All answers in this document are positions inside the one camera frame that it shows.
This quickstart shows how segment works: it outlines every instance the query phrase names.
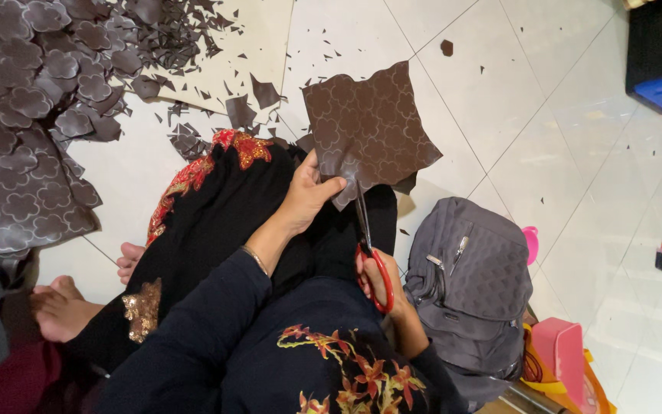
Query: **maroon fabric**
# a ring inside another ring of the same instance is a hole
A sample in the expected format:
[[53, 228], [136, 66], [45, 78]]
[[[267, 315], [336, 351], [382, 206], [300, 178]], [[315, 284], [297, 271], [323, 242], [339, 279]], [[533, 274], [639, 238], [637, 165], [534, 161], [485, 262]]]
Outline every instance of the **maroon fabric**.
[[60, 354], [44, 340], [11, 350], [0, 364], [0, 414], [29, 414], [60, 376]]

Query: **backpack zipper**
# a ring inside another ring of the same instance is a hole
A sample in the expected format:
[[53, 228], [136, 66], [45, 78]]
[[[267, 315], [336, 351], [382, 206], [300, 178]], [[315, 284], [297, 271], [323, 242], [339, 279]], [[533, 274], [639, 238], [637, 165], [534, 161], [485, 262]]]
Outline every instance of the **backpack zipper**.
[[[458, 265], [459, 260], [461, 260], [461, 257], [464, 255], [464, 249], [466, 249], [466, 246], [469, 244], [469, 236], [472, 234], [472, 230], [474, 229], [474, 222], [469, 222], [469, 225], [466, 227], [466, 232], [464, 232], [464, 237], [461, 238], [461, 241], [459, 242], [459, 248], [456, 250], [456, 256], [454, 256], [454, 264], [451, 267], [451, 271], [449, 272], [449, 278], [454, 274], [454, 270], [456, 269], [456, 265]], [[444, 308], [446, 305], [444, 305], [444, 300], [446, 299], [446, 281], [443, 277], [441, 277], [441, 286], [437, 289], [438, 291], [438, 296], [436, 298], [436, 306]]]
[[428, 291], [426, 293], [424, 293], [423, 295], [420, 295], [416, 298], [416, 303], [415, 303], [416, 307], [418, 307], [419, 304], [422, 304], [423, 301], [427, 301], [428, 299], [430, 299], [431, 297], [433, 297], [436, 294], [436, 287], [437, 287], [436, 286], [437, 285], [436, 281], [438, 280], [438, 278], [443, 278], [444, 277], [444, 272], [445, 272], [444, 261], [441, 260], [441, 259], [438, 259], [437, 257], [435, 257], [432, 254], [429, 254], [428, 256], [426, 256], [426, 259], [428, 259], [429, 261], [431, 261], [433, 264], [436, 265], [436, 268], [433, 270], [434, 271], [433, 283], [430, 285], [430, 287], [428, 288]]

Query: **red floral embroidery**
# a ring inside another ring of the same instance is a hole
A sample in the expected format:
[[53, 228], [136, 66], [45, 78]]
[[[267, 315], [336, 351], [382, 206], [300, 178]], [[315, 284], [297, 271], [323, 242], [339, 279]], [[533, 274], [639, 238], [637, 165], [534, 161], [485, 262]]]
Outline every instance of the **red floral embroidery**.
[[242, 171], [248, 169], [254, 160], [259, 158], [270, 162], [272, 158], [269, 149], [267, 149], [270, 145], [272, 145], [272, 141], [253, 138], [248, 133], [236, 131], [232, 146], [239, 153], [239, 166]]
[[[267, 162], [272, 160], [270, 151], [267, 149], [267, 146], [272, 145], [272, 141], [253, 138], [249, 134], [237, 130], [220, 130], [213, 134], [211, 141], [212, 150], [216, 145], [223, 146], [225, 150], [228, 150], [229, 146], [234, 146], [239, 156], [239, 166], [242, 171], [248, 169], [255, 159], [262, 158]], [[213, 171], [213, 166], [214, 161], [209, 151], [209, 155], [193, 161], [175, 175], [168, 189], [162, 193], [160, 202], [152, 213], [152, 217], [150, 217], [146, 246], [150, 246], [165, 231], [165, 225], [162, 221], [165, 219], [165, 215], [173, 210], [174, 196], [176, 194], [183, 196], [191, 188], [198, 191], [206, 175]]]
[[[349, 331], [349, 334], [356, 341], [354, 331]], [[382, 414], [398, 414], [400, 412], [398, 406], [403, 398], [408, 403], [408, 409], [413, 409], [411, 391], [424, 392], [425, 385], [413, 376], [410, 367], [406, 365], [400, 368], [397, 361], [393, 360], [397, 373], [393, 376], [387, 374], [383, 370], [385, 360], [375, 358], [370, 365], [366, 358], [354, 350], [354, 344], [339, 338], [338, 330], [328, 336], [311, 332], [308, 327], [302, 328], [302, 325], [294, 325], [282, 331], [277, 340], [277, 346], [281, 348], [295, 348], [300, 345], [315, 345], [324, 359], [328, 360], [330, 353], [338, 362], [341, 368], [341, 386], [344, 390], [338, 391], [336, 404], [342, 414], [371, 414], [373, 405]], [[344, 370], [344, 361], [356, 362], [362, 375], [350, 379]], [[366, 384], [365, 391], [358, 391], [360, 384]], [[306, 399], [303, 392], [300, 392], [300, 413], [318, 414], [329, 411], [328, 396], [323, 404], [312, 398], [313, 394]]]
[[216, 148], [216, 144], [224, 147], [224, 151], [229, 150], [229, 145], [232, 144], [234, 140], [234, 133], [237, 130], [220, 130], [217, 133], [213, 134], [212, 138], [212, 148]]
[[213, 171], [213, 165], [214, 163], [211, 155], [206, 155], [193, 161], [175, 175], [175, 178], [170, 182], [168, 189], [162, 193], [160, 202], [152, 213], [149, 227], [147, 228], [146, 246], [150, 246], [152, 242], [165, 231], [165, 225], [162, 223], [162, 220], [167, 213], [173, 210], [173, 196], [175, 194], [180, 194], [181, 196], [185, 195], [191, 187], [198, 191], [198, 189], [201, 188], [201, 184], [203, 184], [206, 175]]

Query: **pink container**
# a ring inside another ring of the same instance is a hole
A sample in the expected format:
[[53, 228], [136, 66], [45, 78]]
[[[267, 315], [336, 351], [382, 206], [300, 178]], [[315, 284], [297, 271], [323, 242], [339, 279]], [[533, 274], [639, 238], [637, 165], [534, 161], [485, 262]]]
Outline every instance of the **pink container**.
[[528, 226], [522, 229], [525, 241], [528, 242], [528, 266], [532, 265], [538, 257], [538, 229]]
[[533, 347], [576, 406], [584, 401], [584, 347], [581, 325], [549, 317], [533, 326]]

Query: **bracelet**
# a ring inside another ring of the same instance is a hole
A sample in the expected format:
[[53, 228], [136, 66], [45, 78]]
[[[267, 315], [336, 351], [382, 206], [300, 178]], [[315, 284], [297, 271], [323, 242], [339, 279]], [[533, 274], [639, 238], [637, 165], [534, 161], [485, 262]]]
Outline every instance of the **bracelet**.
[[254, 261], [257, 262], [257, 265], [260, 267], [260, 269], [262, 269], [265, 276], [269, 276], [269, 274], [267, 274], [267, 268], [265, 268], [265, 265], [262, 263], [262, 260], [260, 259], [259, 256], [257, 256], [257, 254], [252, 249], [248, 248], [245, 245], [242, 245], [240, 249], [246, 251], [247, 254], [249, 254], [252, 258], [254, 258]]

